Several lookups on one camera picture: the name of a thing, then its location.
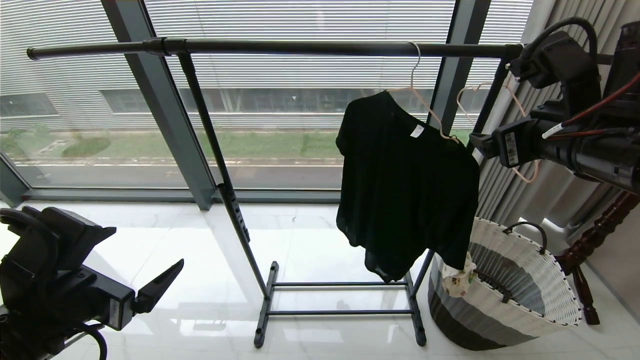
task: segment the glossy floor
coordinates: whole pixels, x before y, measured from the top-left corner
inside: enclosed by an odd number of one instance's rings
[[[640,359],[640,325],[586,269],[602,325],[491,352],[451,343],[428,311],[427,286],[419,292],[428,344],[418,347],[408,316],[275,318],[264,347],[253,347],[262,303],[260,290],[222,206],[200,212],[193,204],[30,203],[75,211],[115,235],[96,246],[85,264],[139,289],[180,258],[184,270],[150,314],[122,331],[103,330],[108,359]],[[335,228],[335,206],[243,206],[251,246],[265,277],[272,261],[284,281],[379,281]],[[15,236],[0,230],[4,254]],[[560,250],[562,243],[552,243]],[[414,276],[421,259],[413,269]],[[403,309],[401,291],[283,291],[273,309]],[[85,338],[57,359],[93,360]]]

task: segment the woven basket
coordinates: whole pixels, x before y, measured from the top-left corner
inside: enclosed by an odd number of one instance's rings
[[[529,224],[543,245],[511,230]],[[442,286],[444,262],[438,256],[429,279],[429,309],[440,330],[469,350],[516,345],[575,327],[580,308],[563,271],[547,251],[537,224],[509,227],[476,218],[469,245],[477,277],[464,297],[450,297]]]

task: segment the wooden furniture leg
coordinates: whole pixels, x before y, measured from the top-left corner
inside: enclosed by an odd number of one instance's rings
[[[593,227],[585,231],[573,245],[557,256],[558,263],[564,270],[566,275],[573,274],[578,298],[582,303],[584,319],[589,325],[598,325],[600,319],[596,309],[593,307],[593,297],[589,284],[580,270],[580,265],[593,254],[593,251],[601,246],[607,235],[616,230],[616,226],[629,215],[629,212],[638,205],[640,198],[633,193],[623,192],[611,204],[598,220],[595,221]]]

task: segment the basket handle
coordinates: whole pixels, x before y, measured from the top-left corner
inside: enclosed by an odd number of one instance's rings
[[[521,221],[521,222],[517,222],[517,223],[507,227],[502,232],[505,233],[505,234],[511,234],[513,232],[513,228],[518,226],[518,225],[531,225],[531,226],[535,227],[536,229],[538,229],[538,231],[542,235],[542,248],[540,248],[540,251],[538,251],[538,253],[540,253],[540,255],[544,255],[545,252],[547,251],[547,234],[545,233],[545,230],[542,228],[542,226],[540,226],[540,225],[538,225],[538,224],[536,224],[534,222],[530,222],[530,221]]]
[[[506,304],[509,302],[509,300],[513,299],[513,295],[511,294],[509,289],[507,289],[507,287],[504,286],[501,282],[499,282],[498,280],[494,279],[493,277],[489,276],[486,272],[483,272],[481,270],[475,269],[474,272],[478,275],[478,278],[480,280],[491,285],[491,287],[495,288],[502,294],[503,303]]]

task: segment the road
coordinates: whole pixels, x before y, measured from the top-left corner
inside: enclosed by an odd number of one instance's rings
[[[31,186],[185,188],[175,165],[17,165]],[[231,165],[235,188],[339,189],[342,166]]]

